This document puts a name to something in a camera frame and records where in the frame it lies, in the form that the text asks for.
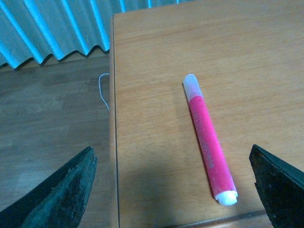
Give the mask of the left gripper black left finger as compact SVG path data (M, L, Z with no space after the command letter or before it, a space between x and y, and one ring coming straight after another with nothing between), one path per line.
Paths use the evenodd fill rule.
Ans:
M77 228L95 179L97 157L86 147L0 213L2 228Z

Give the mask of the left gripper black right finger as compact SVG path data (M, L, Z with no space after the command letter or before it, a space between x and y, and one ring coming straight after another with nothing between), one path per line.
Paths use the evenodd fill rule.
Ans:
M256 144L252 146L249 160L255 187L273 227L302 228L304 172Z

